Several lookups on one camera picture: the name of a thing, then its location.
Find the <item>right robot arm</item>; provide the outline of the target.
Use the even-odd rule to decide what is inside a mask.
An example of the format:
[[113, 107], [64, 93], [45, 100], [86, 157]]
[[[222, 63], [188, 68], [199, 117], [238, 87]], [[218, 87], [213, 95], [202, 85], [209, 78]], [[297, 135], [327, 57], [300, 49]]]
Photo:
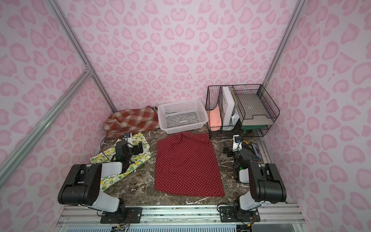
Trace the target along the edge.
[[286, 201], [287, 190], [275, 164], [259, 164], [259, 157], [247, 148], [234, 149], [227, 156], [233, 158], [234, 179], [249, 185], [249, 191], [235, 201], [236, 211], [251, 212], [265, 203]]

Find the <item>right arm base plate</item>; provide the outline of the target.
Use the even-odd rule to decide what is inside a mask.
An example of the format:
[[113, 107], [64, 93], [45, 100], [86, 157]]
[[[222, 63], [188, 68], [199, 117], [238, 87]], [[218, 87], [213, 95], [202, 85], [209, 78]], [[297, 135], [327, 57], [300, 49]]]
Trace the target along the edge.
[[219, 204], [216, 209], [219, 212], [221, 222], [249, 222], [251, 224], [260, 222], [258, 210], [244, 211], [228, 204]]

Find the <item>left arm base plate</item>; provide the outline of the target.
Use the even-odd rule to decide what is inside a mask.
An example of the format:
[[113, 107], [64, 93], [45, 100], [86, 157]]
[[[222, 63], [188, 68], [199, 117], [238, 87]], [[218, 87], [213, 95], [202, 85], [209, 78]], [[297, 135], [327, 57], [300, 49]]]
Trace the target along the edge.
[[136, 224], [140, 223], [142, 217], [142, 207], [127, 207], [124, 212], [102, 213], [100, 224]]

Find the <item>red polka dot skirt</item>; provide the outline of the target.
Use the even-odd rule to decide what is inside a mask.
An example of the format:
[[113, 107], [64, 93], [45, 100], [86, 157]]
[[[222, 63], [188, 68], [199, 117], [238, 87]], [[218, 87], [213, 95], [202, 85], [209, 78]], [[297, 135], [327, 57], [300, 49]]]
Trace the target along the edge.
[[214, 146], [207, 133], [184, 131], [157, 142], [154, 189], [180, 196], [225, 196]]

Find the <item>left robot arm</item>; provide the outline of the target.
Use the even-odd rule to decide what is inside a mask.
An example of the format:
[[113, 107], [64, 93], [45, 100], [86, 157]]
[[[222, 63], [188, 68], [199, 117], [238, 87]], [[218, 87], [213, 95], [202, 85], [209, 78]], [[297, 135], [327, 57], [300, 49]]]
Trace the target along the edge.
[[142, 142], [132, 145], [122, 140], [116, 143], [110, 162], [73, 165], [58, 194], [58, 202], [61, 205], [85, 206], [107, 215], [126, 215], [124, 201], [104, 193], [100, 189], [100, 181], [124, 174], [129, 169], [132, 156], [143, 152]]

